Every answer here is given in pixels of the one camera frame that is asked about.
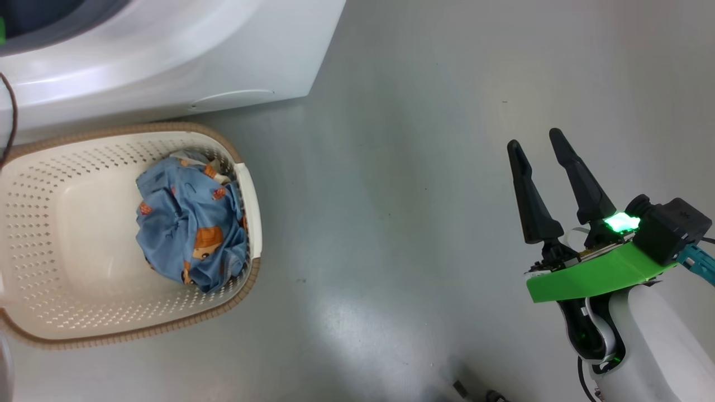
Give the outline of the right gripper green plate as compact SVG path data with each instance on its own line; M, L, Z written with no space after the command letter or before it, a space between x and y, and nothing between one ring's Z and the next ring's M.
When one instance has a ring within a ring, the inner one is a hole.
M632 239L640 219L616 208L582 158L575 152L562 130L549 132L557 162L567 173L580 224L605 220L606 228L624 235L623 244L608 245L582 257L581 262L559 271L528 273L526 287L534 303L592 298L644 284L676 266L654 262ZM523 238L527 244L559 239L565 232L552 218L533 181L533 169L518 140L510 140L507 153Z

